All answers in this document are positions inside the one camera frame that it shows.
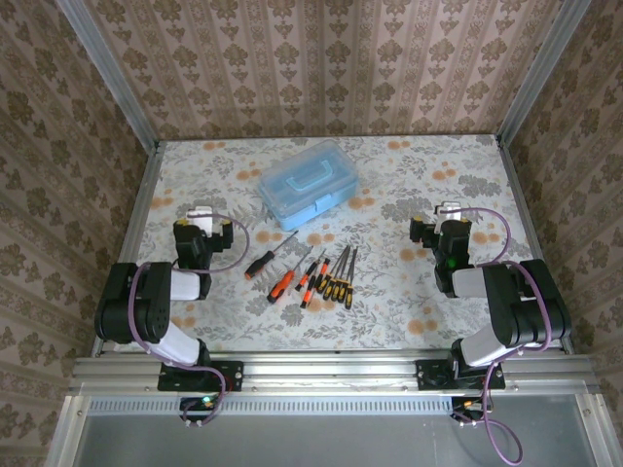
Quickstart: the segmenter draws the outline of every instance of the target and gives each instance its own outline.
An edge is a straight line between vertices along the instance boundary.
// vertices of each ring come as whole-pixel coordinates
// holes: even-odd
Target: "table surface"
[[[356,165],[356,198],[301,226],[261,275],[244,279],[248,264],[287,235],[258,194],[259,175],[325,139],[166,143],[138,262],[174,260],[172,223],[194,206],[239,219],[251,234],[248,258],[213,274],[205,301],[171,303],[173,322],[214,351],[448,347],[489,322],[486,301],[439,293],[433,257],[409,240],[409,219],[432,222],[434,206],[444,200],[489,207],[511,227],[507,258],[531,257],[492,135],[333,138]],[[503,226],[486,214],[466,217],[474,222],[472,261],[492,259],[502,248]],[[351,310],[318,296],[301,309],[303,291],[293,286],[276,304],[268,303],[270,289],[309,245],[310,258],[326,248],[335,260],[348,244],[358,248]],[[230,264],[243,247],[244,236],[235,229],[232,249],[215,254],[212,266]]]

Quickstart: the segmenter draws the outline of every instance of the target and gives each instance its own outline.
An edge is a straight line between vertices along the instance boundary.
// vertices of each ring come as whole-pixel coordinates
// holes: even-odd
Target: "blue plastic box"
[[[281,228],[291,231],[354,197],[358,182],[354,163],[327,140],[266,170],[259,190]]]

